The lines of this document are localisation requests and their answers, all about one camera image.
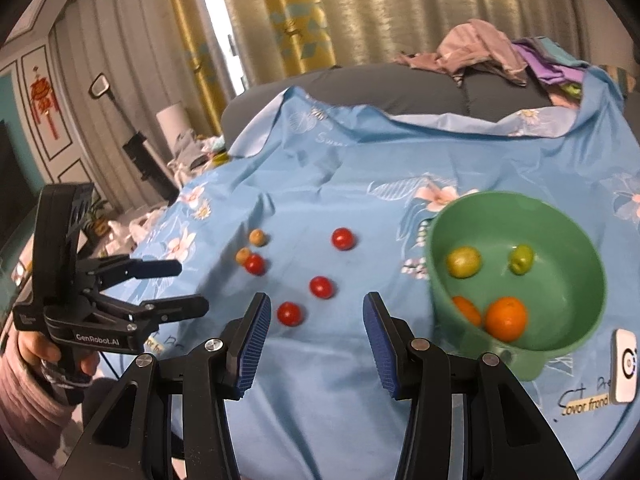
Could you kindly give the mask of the pink sleeved left forearm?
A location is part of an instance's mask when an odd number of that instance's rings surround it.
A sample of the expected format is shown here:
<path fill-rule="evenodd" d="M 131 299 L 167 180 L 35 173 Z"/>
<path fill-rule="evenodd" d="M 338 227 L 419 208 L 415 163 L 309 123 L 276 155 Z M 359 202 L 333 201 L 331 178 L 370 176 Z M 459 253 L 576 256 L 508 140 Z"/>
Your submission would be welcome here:
<path fill-rule="evenodd" d="M 48 382 L 22 359 L 17 333 L 6 333 L 1 356 L 1 428 L 35 478 L 56 479 L 60 471 L 53 459 L 73 407 L 56 400 Z"/>

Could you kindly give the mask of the person's left hand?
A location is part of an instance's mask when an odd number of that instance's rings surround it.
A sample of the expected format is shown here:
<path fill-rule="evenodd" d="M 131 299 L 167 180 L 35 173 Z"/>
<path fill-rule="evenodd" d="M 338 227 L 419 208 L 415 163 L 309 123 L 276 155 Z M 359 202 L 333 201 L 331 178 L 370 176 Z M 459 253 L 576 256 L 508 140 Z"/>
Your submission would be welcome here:
<path fill-rule="evenodd" d="M 17 347 L 22 359 L 38 375 L 42 374 L 41 363 L 43 361 L 57 363 L 62 358 L 61 350 L 46 336 L 37 332 L 18 332 Z M 90 352 L 79 361 L 79 369 L 89 375 L 96 374 L 100 356 L 96 352 Z"/>

